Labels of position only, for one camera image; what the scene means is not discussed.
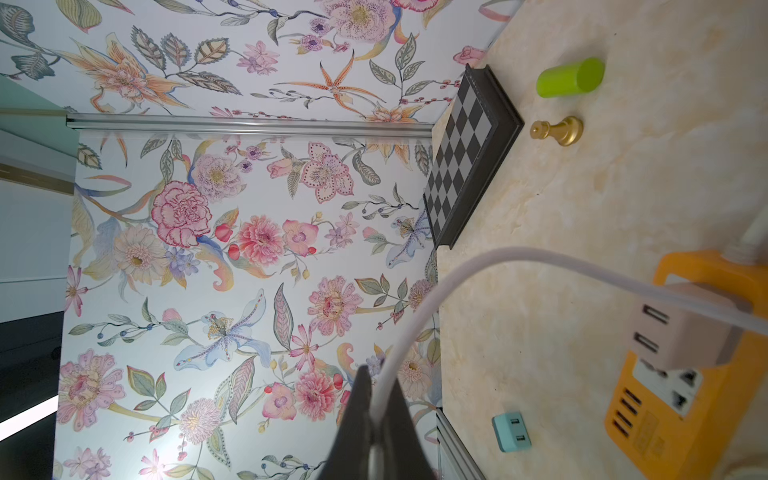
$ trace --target power socket holes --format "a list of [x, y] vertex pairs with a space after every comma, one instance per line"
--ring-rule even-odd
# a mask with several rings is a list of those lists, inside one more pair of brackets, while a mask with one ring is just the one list
[[680, 416], [688, 414], [704, 381], [704, 376], [698, 370], [663, 372], [641, 359], [635, 363], [632, 376]]

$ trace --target black and white checkered pattern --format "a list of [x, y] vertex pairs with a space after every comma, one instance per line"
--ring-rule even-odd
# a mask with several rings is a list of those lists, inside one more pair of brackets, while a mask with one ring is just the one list
[[426, 207], [432, 222], [432, 238], [440, 244], [440, 232], [456, 205], [459, 192], [469, 178], [481, 146], [491, 133], [492, 123], [483, 111], [470, 82], [458, 89], [442, 143], [429, 172]]

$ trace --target power strip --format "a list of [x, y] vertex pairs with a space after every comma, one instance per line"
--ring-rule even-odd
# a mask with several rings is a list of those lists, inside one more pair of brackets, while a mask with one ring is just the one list
[[[655, 285], [707, 284], [768, 319], [768, 267], [730, 263], [713, 250], [671, 253]], [[708, 479], [768, 369], [768, 337], [745, 332], [730, 363], [658, 372], [627, 355], [605, 416], [608, 436], [653, 480]]]

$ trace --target usb port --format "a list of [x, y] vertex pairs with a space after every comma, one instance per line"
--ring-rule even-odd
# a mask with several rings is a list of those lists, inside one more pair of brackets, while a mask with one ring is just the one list
[[640, 333], [634, 333], [634, 341], [640, 343], [653, 353], [658, 353], [659, 351], [659, 346], [656, 343], [651, 342], [647, 337], [642, 336]]
[[643, 313], [645, 313], [648, 316], [652, 316], [656, 320], [662, 322], [664, 325], [668, 324], [670, 322], [670, 317], [666, 313], [662, 313], [652, 306], [643, 305]]

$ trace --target gold trim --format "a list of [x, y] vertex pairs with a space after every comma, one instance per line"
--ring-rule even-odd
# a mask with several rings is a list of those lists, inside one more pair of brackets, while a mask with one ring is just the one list
[[28, 185], [29, 187], [42, 188], [59, 194], [74, 194], [74, 184], [48, 175], [36, 174], [29, 170], [0, 164], [0, 180], [13, 182], [14, 184]]

